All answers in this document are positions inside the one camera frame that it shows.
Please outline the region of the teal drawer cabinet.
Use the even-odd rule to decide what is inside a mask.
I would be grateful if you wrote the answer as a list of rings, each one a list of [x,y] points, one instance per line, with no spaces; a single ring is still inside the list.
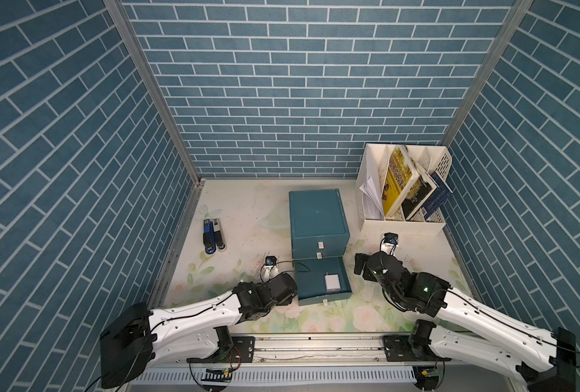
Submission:
[[[291,251],[296,264],[298,305],[350,299],[344,254],[350,240],[338,189],[295,190],[288,194]],[[327,292],[324,276],[337,274],[342,289]]]

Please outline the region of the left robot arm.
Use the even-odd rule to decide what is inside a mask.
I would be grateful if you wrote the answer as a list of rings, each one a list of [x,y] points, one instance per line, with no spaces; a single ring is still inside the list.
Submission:
[[[144,302],[131,305],[100,334],[101,387],[122,387],[156,364],[223,359],[233,349],[230,327],[264,318],[297,295],[294,278],[280,273],[191,305],[154,310]]]

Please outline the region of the white square plug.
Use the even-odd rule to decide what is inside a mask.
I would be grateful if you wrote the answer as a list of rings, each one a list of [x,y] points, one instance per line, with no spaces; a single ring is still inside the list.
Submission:
[[[324,276],[327,292],[339,292],[342,289],[339,276],[337,274],[327,274]]]

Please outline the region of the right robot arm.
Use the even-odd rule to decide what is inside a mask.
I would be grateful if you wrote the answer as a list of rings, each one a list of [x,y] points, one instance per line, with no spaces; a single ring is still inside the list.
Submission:
[[[577,389],[576,338],[570,331],[551,332],[504,315],[444,279],[408,271],[383,251],[356,254],[354,272],[380,284],[397,310],[420,315],[408,336],[385,336],[390,361],[455,359],[510,377],[530,391]]]

